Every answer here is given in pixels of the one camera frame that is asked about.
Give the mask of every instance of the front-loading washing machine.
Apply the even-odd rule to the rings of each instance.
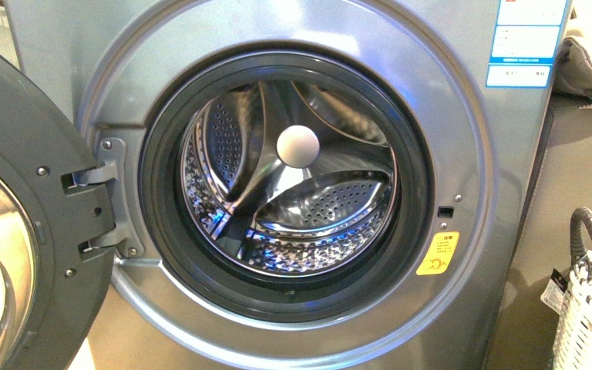
[[[481,366],[565,0],[6,8],[0,367],[66,366],[110,282],[212,364]]]

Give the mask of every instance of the door hinge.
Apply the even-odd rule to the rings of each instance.
[[[79,186],[106,183],[112,201],[114,229],[90,240],[89,246],[92,248],[117,246],[124,257],[140,257],[144,255],[144,247],[134,234],[126,203],[124,181],[126,149],[126,142],[120,138],[102,140],[96,158],[104,163],[103,166],[77,173],[75,181]]]

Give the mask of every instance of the screw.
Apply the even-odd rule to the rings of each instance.
[[[41,166],[37,168],[37,176],[46,176],[49,174],[49,168],[47,166]]]

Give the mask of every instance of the white laundry basket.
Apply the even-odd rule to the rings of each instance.
[[[553,369],[592,370],[592,251],[582,242],[581,225],[592,240],[592,211],[579,208],[570,220],[571,271],[553,345]]]

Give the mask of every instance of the open door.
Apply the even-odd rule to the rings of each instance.
[[[75,127],[0,57],[0,368],[65,368],[106,295],[114,228],[99,164]]]

